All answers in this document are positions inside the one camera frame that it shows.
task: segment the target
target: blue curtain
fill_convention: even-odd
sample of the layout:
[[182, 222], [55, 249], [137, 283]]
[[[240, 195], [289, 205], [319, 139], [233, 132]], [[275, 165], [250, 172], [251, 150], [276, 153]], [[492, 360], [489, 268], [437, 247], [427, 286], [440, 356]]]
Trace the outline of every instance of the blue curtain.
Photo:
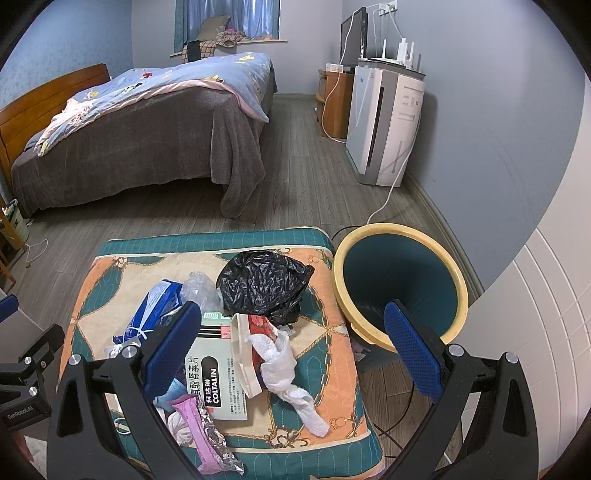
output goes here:
[[206, 18], [229, 15], [229, 28], [248, 38], [279, 38], [280, 0], [176, 0], [174, 51], [194, 40]]

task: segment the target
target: trash bag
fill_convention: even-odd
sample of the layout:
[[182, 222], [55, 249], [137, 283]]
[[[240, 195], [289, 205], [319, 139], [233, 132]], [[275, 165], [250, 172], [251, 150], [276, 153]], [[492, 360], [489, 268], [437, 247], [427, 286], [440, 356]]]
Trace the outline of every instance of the trash bag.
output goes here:
[[183, 283], [181, 288], [181, 301], [183, 304], [187, 301], [193, 301], [205, 312], [222, 312], [223, 302], [219, 290], [203, 272], [191, 272], [189, 278]]
[[246, 251], [232, 258], [217, 278], [230, 316], [246, 313], [267, 317], [279, 327], [294, 323], [301, 296], [314, 267], [269, 251]]

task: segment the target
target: gray wood floor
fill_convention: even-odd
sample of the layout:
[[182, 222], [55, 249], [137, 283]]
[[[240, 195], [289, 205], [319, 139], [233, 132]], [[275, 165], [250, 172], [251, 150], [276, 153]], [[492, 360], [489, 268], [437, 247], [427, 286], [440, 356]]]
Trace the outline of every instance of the gray wood floor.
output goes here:
[[[358, 184], [344, 146], [322, 138], [319, 129], [312, 100], [275, 100], [271, 122], [261, 135], [267, 175], [237, 220], [221, 216], [222, 187], [208, 179], [142, 187], [86, 205], [37, 213], [28, 243], [48, 239], [49, 246], [30, 268], [24, 255], [10, 265], [17, 279], [10, 293], [18, 296], [23, 311], [41, 327], [52, 323], [66, 327], [90, 263], [109, 239], [299, 225], [316, 225], [332, 236], [343, 226], [364, 225], [383, 205], [389, 189]], [[388, 207], [374, 222], [412, 226], [446, 246], [433, 217], [405, 183], [394, 190]], [[346, 234], [342, 232], [335, 245]], [[34, 247], [31, 257], [42, 248]], [[371, 419], [387, 429], [402, 415], [410, 395], [411, 381], [404, 366], [398, 362], [362, 374], [360, 382]], [[406, 418], [391, 432], [394, 439], [405, 445], [428, 407], [428, 400], [415, 392]], [[381, 439], [387, 455], [399, 454], [393, 443]], [[449, 448], [452, 458], [459, 445], [457, 434]]]

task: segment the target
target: blue comforter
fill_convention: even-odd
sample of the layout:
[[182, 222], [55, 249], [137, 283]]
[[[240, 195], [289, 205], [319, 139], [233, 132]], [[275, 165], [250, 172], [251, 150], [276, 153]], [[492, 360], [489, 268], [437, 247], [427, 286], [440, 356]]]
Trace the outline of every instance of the blue comforter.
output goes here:
[[110, 82], [84, 90], [68, 100], [35, 145], [39, 156], [60, 140], [100, 116], [139, 100], [190, 87], [226, 90], [236, 95], [242, 111], [268, 122], [261, 108], [269, 83], [271, 59], [264, 53], [209, 57], [170, 69], [132, 69]]

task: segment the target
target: window sill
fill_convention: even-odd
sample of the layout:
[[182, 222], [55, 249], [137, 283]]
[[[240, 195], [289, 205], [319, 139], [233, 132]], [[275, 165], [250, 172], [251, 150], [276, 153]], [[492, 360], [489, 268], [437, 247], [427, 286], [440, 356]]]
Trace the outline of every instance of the window sill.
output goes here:
[[[271, 39], [266, 39], [266, 40], [241, 40], [238, 42], [238, 45], [250, 45], [250, 44], [258, 44], [258, 43], [287, 43], [287, 40], [279, 40], [277, 38], [271, 38]], [[177, 52], [177, 53], [173, 53], [170, 58], [174, 58], [174, 57], [180, 57], [183, 53], [182, 52]]]

